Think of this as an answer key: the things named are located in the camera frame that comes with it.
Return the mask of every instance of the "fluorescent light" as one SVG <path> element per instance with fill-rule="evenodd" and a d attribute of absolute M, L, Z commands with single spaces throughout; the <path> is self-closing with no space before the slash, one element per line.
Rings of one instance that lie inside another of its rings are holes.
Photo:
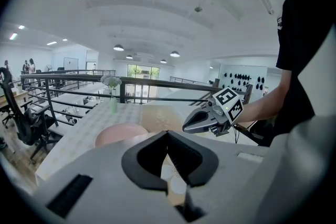
<path fill-rule="evenodd" d="M 124 48 L 121 46 L 121 45 L 115 45 L 115 47 L 113 48 L 114 50 L 117 50 L 117 51 L 124 51 Z"/>
<path fill-rule="evenodd" d="M 170 54 L 171 57 L 180 57 L 180 54 L 175 50 Z"/>
<path fill-rule="evenodd" d="M 13 40 L 14 38 L 16 38 L 16 36 L 17 36 L 17 33 L 13 33 L 11 36 L 10 36 L 10 40 Z"/>

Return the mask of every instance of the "desk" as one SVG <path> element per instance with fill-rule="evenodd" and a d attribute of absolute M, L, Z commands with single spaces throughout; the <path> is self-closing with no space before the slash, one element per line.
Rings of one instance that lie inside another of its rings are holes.
<path fill-rule="evenodd" d="M 28 97 L 28 92 L 27 91 L 22 91 L 21 93 L 14 95 L 14 98 L 15 98 L 16 102 L 21 101 L 23 98 L 27 98 L 27 97 Z M 0 109 L 3 108 L 6 105 L 7 105 L 6 97 L 1 96 L 0 97 Z"/>
<path fill-rule="evenodd" d="M 161 130 L 181 131 L 187 116 L 196 109 L 189 105 L 139 105 L 119 104 L 118 113 L 111 114 L 110 102 L 102 102 L 93 108 L 55 145 L 35 172 L 36 183 L 47 180 L 52 174 L 94 148 L 97 135 L 105 128 L 118 123 L 142 125 L 148 132 Z M 216 137 L 211 132 L 197 134 L 202 137 L 225 142 L 235 142 L 234 132 Z M 256 145 L 242 136 L 239 143 Z"/>

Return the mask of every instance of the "chair armrest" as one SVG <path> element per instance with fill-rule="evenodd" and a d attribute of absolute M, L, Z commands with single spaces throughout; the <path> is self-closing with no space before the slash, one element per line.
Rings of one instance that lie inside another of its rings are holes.
<path fill-rule="evenodd" d="M 41 108 L 40 110 L 35 112 L 35 115 L 41 115 L 44 114 L 48 109 L 50 108 L 50 105 L 46 105 L 44 108 Z"/>
<path fill-rule="evenodd" d="M 23 105 L 20 105 L 20 108 L 25 108 L 25 109 L 27 109 L 28 105 L 31 104 L 32 102 L 33 102 L 32 100 L 30 100 L 30 101 L 28 101 L 28 102 L 25 102 Z"/>

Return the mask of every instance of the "floor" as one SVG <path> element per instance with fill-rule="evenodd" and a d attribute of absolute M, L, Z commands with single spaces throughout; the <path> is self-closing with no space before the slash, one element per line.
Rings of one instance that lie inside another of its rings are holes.
<path fill-rule="evenodd" d="M 36 146 L 27 146 L 18 139 L 13 120 L 9 120 L 7 126 L 8 129 L 0 124 L 0 134 L 2 134 L 7 143 L 7 147 L 1 150 L 0 154 L 2 154 L 12 168 L 18 172 L 13 176 L 18 175 L 20 178 L 17 178 L 17 180 L 25 181 L 25 183 L 34 191 L 37 188 L 35 171 L 43 162 L 47 153 L 44 150 L 40 150 L 34 157 L 36 164 L 33 165 L 29 158 Z M 51 150 L 52 147 L 53 145 L 48 145 L 49 150 Z"/>

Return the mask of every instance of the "round pink tray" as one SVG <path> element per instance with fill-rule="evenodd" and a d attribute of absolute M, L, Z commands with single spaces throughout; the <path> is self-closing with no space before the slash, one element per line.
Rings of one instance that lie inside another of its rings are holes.
<path fill-rule="evenodd" d="M 107 127 L 96 137 L 96 147 L 111 144 L 137 135 L 148 134 L 148 131 L 137 124 L 120 123 Z"/>

